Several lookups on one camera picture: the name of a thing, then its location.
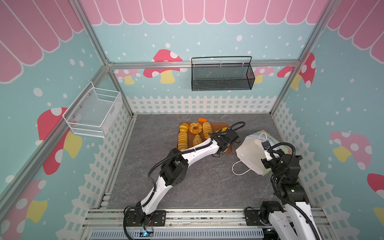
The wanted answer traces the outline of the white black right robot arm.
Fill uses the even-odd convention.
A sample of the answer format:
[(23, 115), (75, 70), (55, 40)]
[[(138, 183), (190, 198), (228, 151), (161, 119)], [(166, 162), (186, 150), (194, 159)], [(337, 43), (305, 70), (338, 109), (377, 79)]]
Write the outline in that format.
[(244, 143), (238, 158), (252, 171), (266, 175), (278, 201), (264, 201), (258, 210), (244, 210), (247, 226), (271, 226), (281, 240), (319, 240), (321, 235), (313, 218), (309, 198), (300, 185), (301, 156), (290, 143), (271, 145), (269, 141)]

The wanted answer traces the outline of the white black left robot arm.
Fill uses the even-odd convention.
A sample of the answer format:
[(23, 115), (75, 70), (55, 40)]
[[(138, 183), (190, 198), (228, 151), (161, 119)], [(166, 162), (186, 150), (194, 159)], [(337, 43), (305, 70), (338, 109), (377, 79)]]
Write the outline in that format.
[(152, 190), (135, 206), (128, 206), (124, 210), (123, 229), (126, 230), (129, 226), (129, 217), (134, 217), (134, 222), (141, 227), (153, 222), (159, 203), (172, 187), (186, 178), (188, 168), (205, 157), (219, 157), (225, 153), (230, 146), (239, 142), (236, 131), (245, 125), (243, 121), (237, 122), (224, 131), (209, 133), (207, 140), (194, 147), (171, 150), (167, 157), (155, 164), (148, 173), (148, 179), (153, 184)]

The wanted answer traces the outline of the small yellow fake bread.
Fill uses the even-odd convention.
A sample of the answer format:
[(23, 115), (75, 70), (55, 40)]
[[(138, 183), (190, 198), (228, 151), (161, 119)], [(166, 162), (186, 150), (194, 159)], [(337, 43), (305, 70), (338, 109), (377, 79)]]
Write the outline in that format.
[(201, 136), (199, 134), (196, 134), (193, 139), (193, 146), (197, 146), (203, 142)]

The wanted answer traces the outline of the twisted ring fake bread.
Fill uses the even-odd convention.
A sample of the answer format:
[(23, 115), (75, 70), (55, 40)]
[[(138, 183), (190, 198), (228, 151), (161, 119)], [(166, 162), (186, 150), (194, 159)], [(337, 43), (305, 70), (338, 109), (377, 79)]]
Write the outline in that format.
[(202, 130), (203, 130), (203, 126), (200, 123), (191, 123), (189, 125), (189, 132), (194, 135), (198, 135), (199, 133), (202, 132)]

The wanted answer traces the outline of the yellow round fake bun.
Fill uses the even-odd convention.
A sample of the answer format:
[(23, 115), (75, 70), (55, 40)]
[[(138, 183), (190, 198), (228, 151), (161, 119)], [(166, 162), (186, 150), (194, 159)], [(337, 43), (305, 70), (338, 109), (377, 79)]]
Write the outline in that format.
[(179, 131), (187, 133), (189, 131), (189, 124), (188, 123), (182, 123), (179, 126)]

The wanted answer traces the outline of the oval fake bread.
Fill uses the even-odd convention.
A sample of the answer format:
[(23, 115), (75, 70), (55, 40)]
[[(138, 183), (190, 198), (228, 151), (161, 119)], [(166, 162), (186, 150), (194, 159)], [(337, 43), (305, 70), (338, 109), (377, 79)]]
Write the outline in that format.
[(217, 133), (222, 133), (222, 132), (225, 132), (228, 128), (221, 128), (219, 130), (217, 130)]

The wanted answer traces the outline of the white paper bag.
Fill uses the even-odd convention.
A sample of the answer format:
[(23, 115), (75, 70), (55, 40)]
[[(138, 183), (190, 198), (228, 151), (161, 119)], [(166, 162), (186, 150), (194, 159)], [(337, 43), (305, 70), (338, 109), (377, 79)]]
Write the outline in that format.
[[(272, 137), (266, 131), (259, 131), (254, 134), (248, 135), (241, 146), (236, 149), (237, 157), (239, 161), (233, 164), (232, 172), (236, 176), (242, 176), (249, 171), (253, 171), (258, 175), (265, 176), (271, 171), (271, 168), (267, 169), (262, 163), (262, 159), (267, 159), (268, 162), (272, 160), (266, 150), (264, 150), (262, 143), (268, 142), (271, 146), (280, 143), (277, 139)], [(236, 173), (234, 167), (238, 163), (243, 163), (247, 166), (248, 170), (239, 174)]]

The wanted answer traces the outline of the ridged long fake bread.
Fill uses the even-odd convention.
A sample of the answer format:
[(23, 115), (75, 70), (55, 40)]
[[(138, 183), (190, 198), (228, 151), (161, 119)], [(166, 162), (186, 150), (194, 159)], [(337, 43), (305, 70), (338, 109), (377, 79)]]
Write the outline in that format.
[(188, 148), (188, 134), (187, 132), (179, 132), (178, 135), (178, 150), (186, 150)]

